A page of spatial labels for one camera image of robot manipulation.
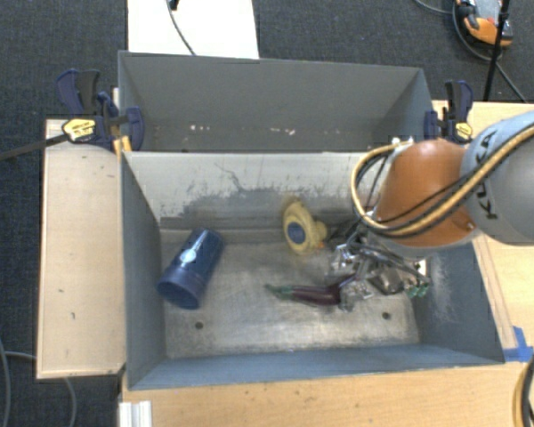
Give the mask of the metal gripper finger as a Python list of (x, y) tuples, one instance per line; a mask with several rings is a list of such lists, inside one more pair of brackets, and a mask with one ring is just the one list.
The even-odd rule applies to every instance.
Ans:
[(358, 302), (366, 301), (374, 296), (365, 281), (354, 280), (346, 282), (339, 287), (338, 308), (351, 312)]
[(357, 273), (360, 256), (346, 244), (338, 245), (329, 259), (329, 277), (332, 279), (346, 278)]

